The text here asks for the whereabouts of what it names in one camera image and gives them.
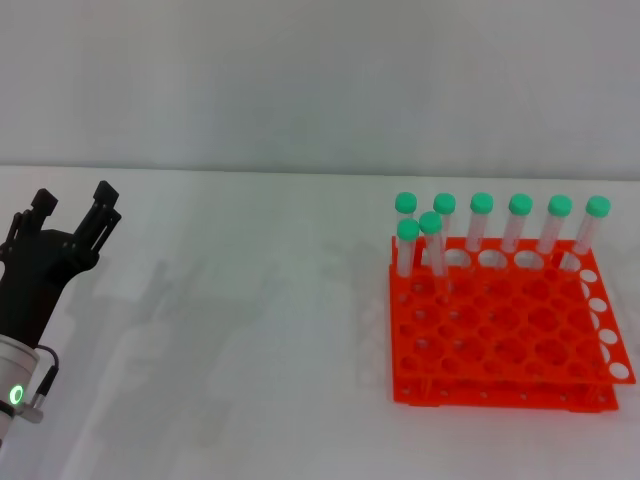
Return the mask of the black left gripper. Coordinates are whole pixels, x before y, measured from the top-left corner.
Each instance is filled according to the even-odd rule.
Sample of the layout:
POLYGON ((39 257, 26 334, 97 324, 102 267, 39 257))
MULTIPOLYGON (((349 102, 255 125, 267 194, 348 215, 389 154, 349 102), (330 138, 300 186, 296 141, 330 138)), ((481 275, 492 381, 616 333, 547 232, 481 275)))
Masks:
POLYGON ((8 241, 1 245, 1 334, 30 348, 39 344, 66 285, 93 269, 121 214, 119 193, 100 181, 93 205, 74 234, 43 230, 58 200, 46 189, 36 192, 31 209, 14 214, 8 241))

